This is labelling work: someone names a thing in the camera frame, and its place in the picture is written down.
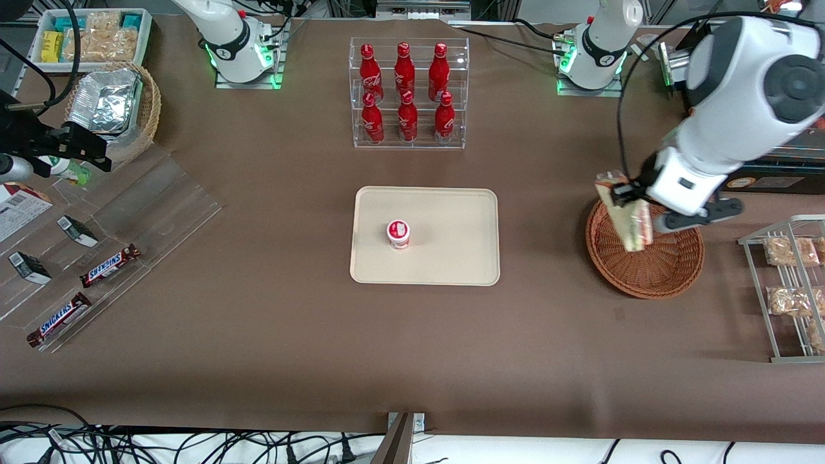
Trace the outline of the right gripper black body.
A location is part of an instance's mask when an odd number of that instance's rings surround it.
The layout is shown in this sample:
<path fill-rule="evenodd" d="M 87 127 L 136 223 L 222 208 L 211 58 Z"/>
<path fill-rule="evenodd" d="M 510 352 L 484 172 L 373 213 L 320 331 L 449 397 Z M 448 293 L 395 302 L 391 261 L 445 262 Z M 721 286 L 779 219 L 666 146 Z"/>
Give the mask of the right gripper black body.
<path fill-rule="evenodd" d="M 8 109 L 17 103 L 1 91 L 1 177 L 50 177 L 52 165 L 39 155 L 39 136 L 46 126 L 30 110 Z"/>

